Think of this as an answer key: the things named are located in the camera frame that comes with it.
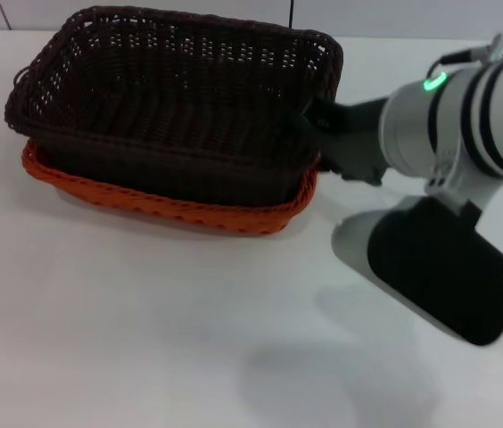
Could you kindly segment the dark brown woven basket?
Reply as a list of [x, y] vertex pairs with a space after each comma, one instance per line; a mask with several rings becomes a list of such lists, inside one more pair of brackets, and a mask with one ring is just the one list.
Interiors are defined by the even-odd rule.
[[75, 12], [15, 79], [6, 123], [59, 170], [181, 201], [291, 201], [314, 164], [294, 128], [334, 99], [343, 52], [314, 30], [133, 6]]

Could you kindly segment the orange woven plastic basket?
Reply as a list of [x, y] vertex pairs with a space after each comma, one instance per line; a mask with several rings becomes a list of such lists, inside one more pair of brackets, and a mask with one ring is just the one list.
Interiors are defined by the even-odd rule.
[[96, 207], [178, 220], [245, 235], [272, 235], [282, 231], [310, 204], [317, 186], [317, 172], [308, 171], [303, 174], [300, 188], [291, 202], [273, 207], [247, 208], [174, 200], [73, 176], [54, 168], [32, 140], [28, 140], [23, 148], [21, 164], [36, 180]]

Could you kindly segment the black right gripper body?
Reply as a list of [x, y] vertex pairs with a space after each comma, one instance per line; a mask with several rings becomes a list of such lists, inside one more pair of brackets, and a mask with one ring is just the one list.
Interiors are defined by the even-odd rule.
[[379, 141], [380, 117], [388, 99], [344, 105], [312, 100], [312, 141], [328, 168], [345, 181], [380, 185], [389, 168]]

